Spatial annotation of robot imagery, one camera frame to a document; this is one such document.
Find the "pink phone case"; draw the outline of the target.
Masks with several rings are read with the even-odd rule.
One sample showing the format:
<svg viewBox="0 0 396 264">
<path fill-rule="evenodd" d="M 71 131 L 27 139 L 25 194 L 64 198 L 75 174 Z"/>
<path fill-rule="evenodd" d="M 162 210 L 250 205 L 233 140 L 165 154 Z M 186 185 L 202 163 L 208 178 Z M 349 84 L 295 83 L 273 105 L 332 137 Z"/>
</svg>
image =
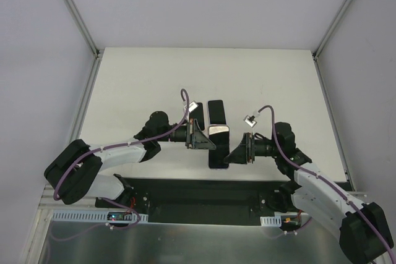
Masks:
<svg viewBox="0 0 396 264">
<path fill-rule="evenodd" d="M 201 102 L 197 103 L 197 108 L 194 110 L 195 118 L 197 119 L 200 130 L 205 130 L 204 107 Z"/>
</svg>

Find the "black phone white edge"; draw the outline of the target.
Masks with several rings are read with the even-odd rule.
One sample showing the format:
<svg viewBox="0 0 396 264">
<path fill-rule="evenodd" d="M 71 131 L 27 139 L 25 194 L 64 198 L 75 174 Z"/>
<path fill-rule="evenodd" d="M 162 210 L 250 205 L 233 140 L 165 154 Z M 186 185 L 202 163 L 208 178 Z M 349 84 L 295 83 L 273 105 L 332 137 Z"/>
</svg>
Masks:
<svg viewBox="0 0 396 264">
<path fill-rule="evenodd" d="M 210 100 L 207 103 L 210 125 L 226 125 L 225 109 L 222 100 Z"/>
</svg>

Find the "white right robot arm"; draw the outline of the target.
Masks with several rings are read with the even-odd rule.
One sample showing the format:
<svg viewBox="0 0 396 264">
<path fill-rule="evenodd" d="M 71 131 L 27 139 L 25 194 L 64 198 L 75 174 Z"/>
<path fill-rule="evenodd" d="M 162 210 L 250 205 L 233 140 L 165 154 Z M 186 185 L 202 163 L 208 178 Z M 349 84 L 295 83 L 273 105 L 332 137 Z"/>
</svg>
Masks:
<svg viewBox="0 0 396 264">
<path fill-rule="evenodd" d="M 245 133 L 225 162 L 248 164 L 257 157 L 273 158 L 289 181 L 266 199 L 268 208 L 280 213 L 307 213 L 338 240 L 352 263 L 383 263 L 381 257 L 394 247 L 383 209 L 375 202 L 365 203 L 330 181 L 297 148 L 288 123 L 275 123 L 273 131 L 271 138 Z"/>
</svg>

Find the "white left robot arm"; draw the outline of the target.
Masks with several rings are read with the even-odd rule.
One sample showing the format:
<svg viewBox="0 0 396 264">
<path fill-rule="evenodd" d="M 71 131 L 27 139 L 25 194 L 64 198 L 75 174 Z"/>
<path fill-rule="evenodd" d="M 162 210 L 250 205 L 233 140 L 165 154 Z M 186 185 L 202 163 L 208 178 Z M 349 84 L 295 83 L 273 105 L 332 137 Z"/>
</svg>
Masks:
<svg viewBox="0 0 396 264">
<path fill-rule="evenodd" d="M 72 141 L 45 169 L 44 177 L 54 189 L 54 199 L 66 205 L 93 196 L 123 208 L 132 198 L 131 187 L 120 174 L 104 176 L 102 171 L 151 160 L 161 151 L 160 142 L 183 142 L 193 150 L 216 148 L 197 119 L 185 117 L 171 125 L 165 112 L 156 111 L 138 134 L 122 143 L 94 148 L 82 139 Z"/>
</svg>

